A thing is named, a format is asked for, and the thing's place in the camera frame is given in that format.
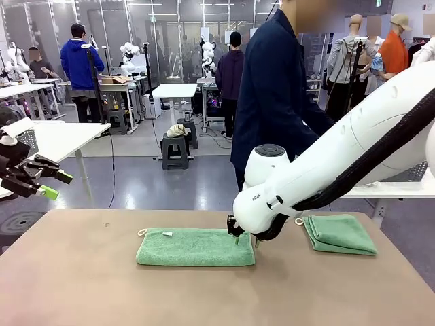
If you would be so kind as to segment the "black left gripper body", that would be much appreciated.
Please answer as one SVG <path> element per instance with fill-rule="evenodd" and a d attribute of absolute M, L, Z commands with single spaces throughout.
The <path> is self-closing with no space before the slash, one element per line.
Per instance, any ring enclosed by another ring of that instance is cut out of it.
<path fill-rule="evenodd" d="M 30 180 L 27 172 L 19 167 L 27 159 L 31 147 L 17 141 L 15 145 L 1 144 L 1 178 L 13 178 L 21 181 Z"/>

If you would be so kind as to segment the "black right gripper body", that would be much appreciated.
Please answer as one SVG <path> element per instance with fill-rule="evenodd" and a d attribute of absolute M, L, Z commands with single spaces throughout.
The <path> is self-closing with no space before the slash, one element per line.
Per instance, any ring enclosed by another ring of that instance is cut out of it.
<path fill-rule="evenodd" d="M 239 237 L 245 230 L 238 224 L 234 215 L 228 215 L 226 219 L 228 233 L 231 236 Z"/>

